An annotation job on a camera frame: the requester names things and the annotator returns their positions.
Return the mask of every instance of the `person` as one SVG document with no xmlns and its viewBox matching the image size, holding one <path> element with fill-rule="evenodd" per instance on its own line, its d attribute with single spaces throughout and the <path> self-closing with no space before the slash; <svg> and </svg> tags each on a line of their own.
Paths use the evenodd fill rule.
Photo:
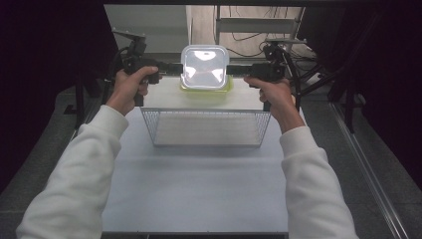
<svg viewBox="0 0 422 239">
<path fill-rule="evenodd" d="M 144 67 L 131 76 L 116 74 L 113 94 L 64 151 L 46 188 L 26 210 L 18 238 L 101 238 L 113 161 L 128 126 L 124 116 L 134 108 L 135 94 L 147 94 L 142 79 L 156 71 Z M 290 238 L 357 238 L 338 179 L 296 110 L 289 81 L 247 77 L 245 82 L 260 88 L 260 100 L 272 104 L 282 131 Z"/>
</svg>

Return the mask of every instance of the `wire basket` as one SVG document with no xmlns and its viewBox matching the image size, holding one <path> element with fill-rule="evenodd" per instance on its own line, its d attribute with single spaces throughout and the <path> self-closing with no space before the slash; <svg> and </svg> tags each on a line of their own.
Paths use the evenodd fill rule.
<svg viewBox="0 0 422 239">
<path fill-rule="evenodd" d="M 156 146 L 261 146 L 270 113 L 141 108 Z"/>
</svg>

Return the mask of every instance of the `dark background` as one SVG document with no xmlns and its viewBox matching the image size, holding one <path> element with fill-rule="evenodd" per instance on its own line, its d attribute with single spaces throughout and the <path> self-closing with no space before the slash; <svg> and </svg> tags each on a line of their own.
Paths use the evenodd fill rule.
<svg viewBox="0 0 422 239">
<path fill-rule="evenodd" d="M 0 7 L 2 191 L 47 125 L 56 95 L 72 86 L 76 76 L 88 85 L 103 78 L 116 45 L 103 4 L 2 1 Z M 416 1 L 393 1 L 353 68 L 357 89 L 367 102 L 364 115 L 420 188 L 421 12 Z M 341 39 L 358 34 L 355 31 L 345 27 L 326 34 Z M 334 54 L 346 56 L 331 42 Z M 339 61 L 341 57 L 331 59 L 330 66 L 335 68 Z"/>
<path fill-rule="evenodd" d="M 117 51 L 102 4 L 1 3 L 0 190 L 30 153 L 56 95 L 104 78 Z"/>
</svg>

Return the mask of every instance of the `black cable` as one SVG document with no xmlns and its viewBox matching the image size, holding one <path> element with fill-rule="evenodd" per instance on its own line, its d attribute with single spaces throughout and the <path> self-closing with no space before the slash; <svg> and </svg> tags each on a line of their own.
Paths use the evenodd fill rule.
<svg viewBox="0 0 422 239">
<path fill-rule="evenodd" d="M 274 16 L 273 16 L 273 18 L 276 18 L 276 15 L 277 15 L 277 10 L 279 9 L 279 7 L 276 7 L 276 11 L 274 12 Z"/>
<path fill-rule="evenodd" d="M 242 57 L 257 57 L 257 56 L 261 55 L 261 54 L 264 52 L 264 51 L 261 51 L 261 52 L 260 52 L 260 53 L 258 53 L 258 54 L 248 56 L 248 55 L 243 55 L 243 54 L 240 54 L 240 53 L 238 53 L 238 52 L 235 52 L 235 51 L 233 51 L 233 50 L 232 50 L 232 49 L 230 49 L 230 48 L 227 48 L 227 51 L 230 51 L 230 52 L 232 52 L 232 53 L 234 53 L 234 54 L 237 54 L 237 55 L 239 55 L 239 56 L 242 56 Z"/>
<path fill-rule="evenodd" d="M 112 58 L 111 62 L 109 63 L 108 73 L 107 73 L 107 76 L 106 76 L 106 79 L 105 79 L 105 88 L 103 90 L 102 105 L 104 105 L 106 103 L 106 101 L 108 100 L 109 86 L 113 82 L 115 66 L 117 65 L 117 61 L 120 57 L 120 54 L 124 51 L 127 51 L 128 49 L 129 49 L 129 47 L 124 47 L 124 48 L 121 48 L 120 50 L 118 50 L 117 53 L 115 53 L 114 57 Z"/>
<path fill-rule="evenodd" d="M 261 45 L 263 45 L 263 44 L 267 44 L 267 42 L 264 41 L 264 42 L 260 43 L 260 45 L 258 46 L 258 48 L 261 50 L 261 53 L 264 52 L 264 49 L 261 48 Z"/>
<path fill-rule="evenodd" d="M 273 10 L 273 7 L 270 7 L 270 9 L 265 13 L 265 15 L 264 15 L 264 17 L 263 18 L 265 18 L 265 16 L 267 16 L 267 14 L 270 12 L 271 13 L 271 11 Z"/>
<path fill-rule="evenodd" d="M 310 57 L 303 57 L 299 53 L 295 52 L 293 49 L 291 49 L 291 55 L 296 55 L 293 57 L 293 59 L 303 59 L 303 60 L 310 60 L 315 61 L 317 58 L 310 58 Z"/>
<path fill-rule="evenodd" d="M 232 17 L 232 8 L 231 8 L 230 6 L 229 6 L 229 17 Z M 241 42 L 241 41 L 245 41 L 245 40 L 248 40 L 248 39 L 254 38 L 254 37 L 259 36 L 259 35 L 261 35 L 261 34 L 262 34 L 262 33 L 257 33 L 257 34 L 255 34 L 255 35 L 252 35 L 252 36 L 249 36 L 249 37 L 246 37 L 246 38 L 237 39 L 237 38 L 235 37 L 235 34 L 234 34 L 234 33 L 232 33 L 232 37 L 233 37 L 233 39 L 234 39 L 235 41 Z"/>
<path fill-rule="evenodd" d="M 237 14 L 238 14 L 238 15 L 239 15 L 239 17 L 240 17 L 240 13 L 237 11 L 237 6 L 236 6 L 235 10 L 236 10 Z"/>
<path fill-rule="evenodd" d="M 305 68 L 301 67 L 301 66 L 298 64 L 299 62 L 314 62 L 314 61 L 312 61 L 312 60 L 306 60 L 306 59 L 302 59 L 302 60 L 295 60 L 295 65 L 296 65 L 296 68 L 298 68 L 298 69 L 299 69 L 299 70 L 301 70 L 301 71 L 308 72 L 308 71 L 310 71 L 312 68 L 310 68 L 310 69 L 305 69 Z"/>
</svg>

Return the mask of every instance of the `white sweatshirt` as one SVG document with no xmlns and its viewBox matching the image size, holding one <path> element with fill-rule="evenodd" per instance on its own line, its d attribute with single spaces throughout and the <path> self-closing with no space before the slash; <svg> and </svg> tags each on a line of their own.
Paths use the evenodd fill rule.
<svg viewBox="0 0 422 239">
<path fill-rule="evenodd" d="M 68 145 L 46 188 L 29 205 L 18 238 L 101 238 L 119 139 L 128 123 L 102 106 Z M 338 179 L 307 126 L 280 139 L 290 238 L 357 238 Z"/>
</svg>

